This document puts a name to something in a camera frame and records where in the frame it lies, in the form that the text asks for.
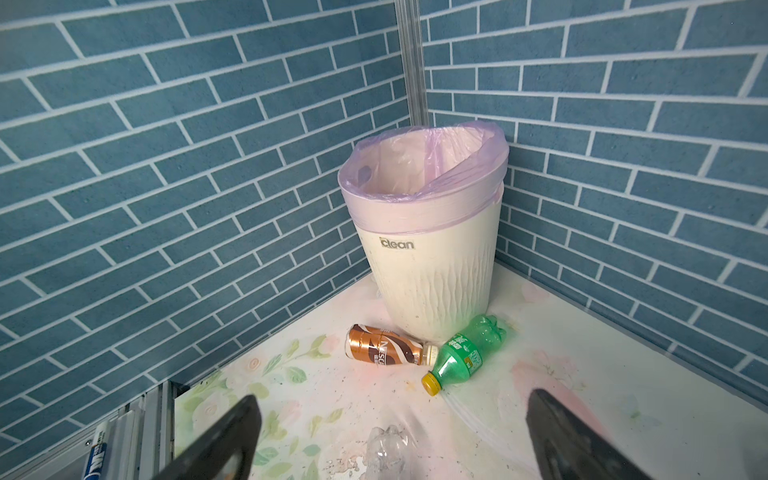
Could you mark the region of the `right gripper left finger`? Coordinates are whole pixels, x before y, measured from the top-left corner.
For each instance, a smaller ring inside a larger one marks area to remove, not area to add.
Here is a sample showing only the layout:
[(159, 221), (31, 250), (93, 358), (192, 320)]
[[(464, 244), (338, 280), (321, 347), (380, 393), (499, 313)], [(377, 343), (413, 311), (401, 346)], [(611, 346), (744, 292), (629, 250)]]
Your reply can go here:
[(247, 395), (155, 479), (247, 479), (261, 426), (257, 399)]

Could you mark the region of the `green plastic bottle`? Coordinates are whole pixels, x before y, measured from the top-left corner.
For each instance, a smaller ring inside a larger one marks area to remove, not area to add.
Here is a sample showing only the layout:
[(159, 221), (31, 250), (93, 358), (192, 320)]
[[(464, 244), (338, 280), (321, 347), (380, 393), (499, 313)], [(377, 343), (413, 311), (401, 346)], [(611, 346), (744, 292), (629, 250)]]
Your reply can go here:
[(430, 396), (467, 382), (504, 345), (507, 332), (496, 316), (479, 315), (438, 349), (435, 364), (422, 378)]

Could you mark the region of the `brown coffee bottle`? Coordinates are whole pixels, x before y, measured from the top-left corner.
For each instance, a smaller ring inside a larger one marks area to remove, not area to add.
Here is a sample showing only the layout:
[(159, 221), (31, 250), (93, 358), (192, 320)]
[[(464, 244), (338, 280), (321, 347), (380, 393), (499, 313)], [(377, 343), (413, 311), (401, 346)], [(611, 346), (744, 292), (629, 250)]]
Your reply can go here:
[(433, 367), (439, 347), (407, 335), (354, 324), (346, 334), (345, 355), (379, 366), (413, 364)]

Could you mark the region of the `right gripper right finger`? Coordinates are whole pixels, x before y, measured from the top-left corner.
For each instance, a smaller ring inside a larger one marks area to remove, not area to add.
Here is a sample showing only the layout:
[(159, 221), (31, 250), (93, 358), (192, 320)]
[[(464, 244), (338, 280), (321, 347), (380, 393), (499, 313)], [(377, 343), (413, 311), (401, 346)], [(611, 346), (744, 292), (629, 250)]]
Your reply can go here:
[(526, 423), (543, 479), (650, 479), (544, 389), (531, 392)]

